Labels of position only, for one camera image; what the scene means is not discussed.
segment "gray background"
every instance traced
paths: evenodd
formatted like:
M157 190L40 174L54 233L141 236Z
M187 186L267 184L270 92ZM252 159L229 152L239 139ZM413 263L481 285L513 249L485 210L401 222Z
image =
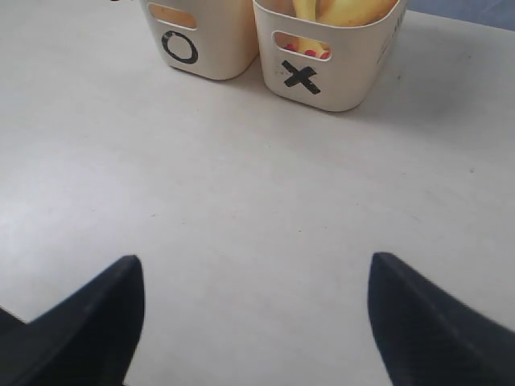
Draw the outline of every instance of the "gray background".
M514 0L410 0L410 9L515 31Z

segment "white table surface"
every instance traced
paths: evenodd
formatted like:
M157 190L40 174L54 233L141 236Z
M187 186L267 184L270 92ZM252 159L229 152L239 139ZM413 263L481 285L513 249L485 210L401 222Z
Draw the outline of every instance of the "white table surface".
M0 52L0 304L137 253L132 386L389 384L378 250L515 328L515 33L408 13L342 114L168 68L137 2L5 0Z

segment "x symbol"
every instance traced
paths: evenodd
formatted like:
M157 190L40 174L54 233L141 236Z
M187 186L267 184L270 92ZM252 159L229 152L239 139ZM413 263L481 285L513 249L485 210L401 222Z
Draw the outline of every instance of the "x symbol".
M316 71L313 68L308 66L299 71L287 60L282 62L282 66L291 73L291 76L284 81L284 84L287 87L293 87L302 83L312 94L316 95L320 92L320 89L316 87L316 84L309 80L313 75L316 75Z

